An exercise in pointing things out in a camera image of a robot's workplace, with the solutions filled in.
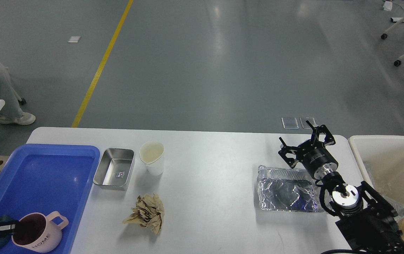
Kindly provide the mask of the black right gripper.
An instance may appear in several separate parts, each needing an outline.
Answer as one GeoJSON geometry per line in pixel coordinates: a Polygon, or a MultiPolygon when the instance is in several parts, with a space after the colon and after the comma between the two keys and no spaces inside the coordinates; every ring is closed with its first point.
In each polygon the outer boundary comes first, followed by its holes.
{"type": "Polygon", "coordinates": [[[288,146],[282,137],[279,137],[282,144],[279,155],[290,168],[295,168],[300,162],[314,180],[321,180],[338,168],[338,162],[325,148],[336,144],[336,141],[325,125],[312,126],[311,129],[313,132],[310,141],[299,146],[288,146]],[[319,140],[319,135],[324,135],[324,141],[319,140]]]}

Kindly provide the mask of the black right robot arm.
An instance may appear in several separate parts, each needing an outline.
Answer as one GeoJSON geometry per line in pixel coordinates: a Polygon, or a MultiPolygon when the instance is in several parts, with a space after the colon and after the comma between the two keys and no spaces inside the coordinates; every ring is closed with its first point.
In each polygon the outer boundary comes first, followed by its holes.
{"type": "Polygon", "coordinates": [[[396,222],[396,209],[370,184],[347,184],[337,171],[338,162],[327,150],[336,143],[325,125],[313,126],[310,139],[298,146],[283,140],[278,154],[292,169],[302,163],[320,187],[321,207],[338,217],[336,226],[350,249],[328,250],[328,254],[404,254],[402,231],[396,222]]]}

